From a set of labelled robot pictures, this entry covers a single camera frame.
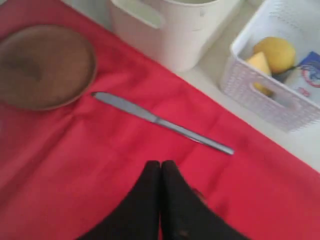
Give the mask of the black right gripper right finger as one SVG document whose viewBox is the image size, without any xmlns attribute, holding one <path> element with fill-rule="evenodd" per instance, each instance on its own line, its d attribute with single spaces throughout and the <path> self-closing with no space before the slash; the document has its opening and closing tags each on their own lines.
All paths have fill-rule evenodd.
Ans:
<svg viewBox="0 0 320 240">
<path fill-rule="evenodd" d="M 172 160 L 161 165 L 160 222 L 164 240 L 246 240 L 212 212 Z"/>
</svg>

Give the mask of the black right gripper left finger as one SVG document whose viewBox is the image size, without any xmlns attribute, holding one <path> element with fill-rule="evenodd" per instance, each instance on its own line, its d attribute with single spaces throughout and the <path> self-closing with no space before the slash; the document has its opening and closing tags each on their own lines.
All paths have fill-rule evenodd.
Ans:
<svg viewBox="0 0 320 240">
<path fill-rule="evenodd" d="M 79 240 L 157 240 L 160 221 L 161 165 L 146 162 L 120 204 Z"/>
</svg>

